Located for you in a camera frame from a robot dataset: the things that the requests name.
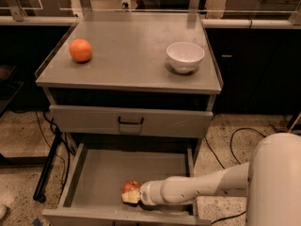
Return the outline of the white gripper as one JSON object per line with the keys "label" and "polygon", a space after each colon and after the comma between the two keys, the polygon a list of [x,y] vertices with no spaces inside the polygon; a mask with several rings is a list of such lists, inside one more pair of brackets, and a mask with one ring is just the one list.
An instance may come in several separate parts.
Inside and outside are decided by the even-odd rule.
{"label": "white gripper", "polygon": [[133,204],[142,201],[143,204],[151,206],[165,204],[166,202],[161,193],[163,182],[163,180],[148,181],[139,190],[135,189],[122,193],[122,201]]}

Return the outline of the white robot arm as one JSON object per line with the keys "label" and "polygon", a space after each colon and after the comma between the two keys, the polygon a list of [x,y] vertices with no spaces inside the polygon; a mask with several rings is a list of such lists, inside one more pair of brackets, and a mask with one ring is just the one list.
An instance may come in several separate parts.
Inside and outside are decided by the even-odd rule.
{"label": "white robot arm", "polygon": [[121,197],[133,204],[177,205],[233,190],[245,192],[246,226],[301,226],[301,137],[273,134],[249,162],[200,177],[125,183]]}

